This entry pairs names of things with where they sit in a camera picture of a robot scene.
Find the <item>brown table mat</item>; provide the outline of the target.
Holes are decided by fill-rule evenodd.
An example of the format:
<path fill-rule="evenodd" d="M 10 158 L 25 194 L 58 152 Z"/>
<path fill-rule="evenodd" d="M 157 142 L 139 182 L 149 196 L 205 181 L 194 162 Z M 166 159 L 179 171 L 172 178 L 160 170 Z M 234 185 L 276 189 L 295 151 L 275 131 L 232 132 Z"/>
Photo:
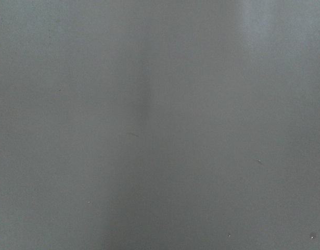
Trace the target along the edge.
<path fill-rule="evenodd" d="M 0 249 L 320 249 L 320 1 L 0 1 Z"/>

